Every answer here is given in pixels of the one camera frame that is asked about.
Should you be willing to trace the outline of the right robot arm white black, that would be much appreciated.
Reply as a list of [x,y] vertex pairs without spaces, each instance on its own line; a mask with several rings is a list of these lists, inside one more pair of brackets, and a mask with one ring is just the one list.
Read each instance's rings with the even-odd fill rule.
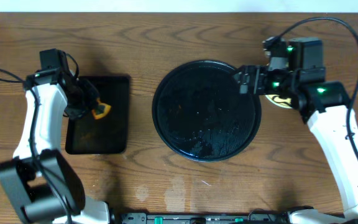
[[321,146],[343,206],[341,218],[313,208],[288,212],[289,223],[358,223],[358,127],[350,99],[339,82],[326,82],[326,69],[241,66],[231,73],[241,94],[291,99]]

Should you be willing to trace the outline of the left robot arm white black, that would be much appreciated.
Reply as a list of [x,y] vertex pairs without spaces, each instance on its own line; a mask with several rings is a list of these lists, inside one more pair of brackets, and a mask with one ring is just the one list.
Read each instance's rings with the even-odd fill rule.
[[67,95],[79,88],[71,72],[50,68],[23,80],[27,112],[13,158],[0,163],[0,184],[22,223],[110,223],[106,202],[85,195],[60,152]]

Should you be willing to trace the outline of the yellow plate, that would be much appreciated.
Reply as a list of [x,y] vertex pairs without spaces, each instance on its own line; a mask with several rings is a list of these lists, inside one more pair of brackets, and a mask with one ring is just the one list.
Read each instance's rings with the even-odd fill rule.
[[266,95],[265,97],[275,106],[285,109],[292,109],[290,98],[281,98],[279,95]]

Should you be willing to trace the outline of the orange green sponge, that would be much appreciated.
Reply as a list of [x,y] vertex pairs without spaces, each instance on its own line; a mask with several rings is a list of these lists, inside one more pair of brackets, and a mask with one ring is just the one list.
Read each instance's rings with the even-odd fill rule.
[[102,119],[108,115],[111,110],[111,105],[103,103],[99,98],[96,99],[96,104],[91,110],[94,119]]

